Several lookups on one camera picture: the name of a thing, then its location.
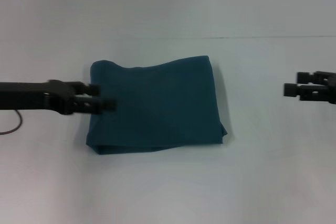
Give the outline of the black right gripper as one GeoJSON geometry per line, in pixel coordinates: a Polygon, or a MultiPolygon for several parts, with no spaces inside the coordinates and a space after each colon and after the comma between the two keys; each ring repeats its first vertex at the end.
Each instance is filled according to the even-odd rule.
{"type": "Polygon", "coordinates": [[[298,72],[297,84],[319,84],[321,86],[285,83],[284,97],[299,97],[300,101],[325,101],[335,104],[335,73],[316,71],[298,72]]]}

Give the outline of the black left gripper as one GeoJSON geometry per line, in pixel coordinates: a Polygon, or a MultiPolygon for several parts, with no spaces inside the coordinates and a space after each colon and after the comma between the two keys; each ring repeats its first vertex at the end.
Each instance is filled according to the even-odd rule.
{"type": "Polygon", "coordinates": [[[117,110],[115,99],[92,97],[99,95],[99,85],[82,82],[2,82],[1,110],[51,110],[62,115],[102,114],[117,110]]]}

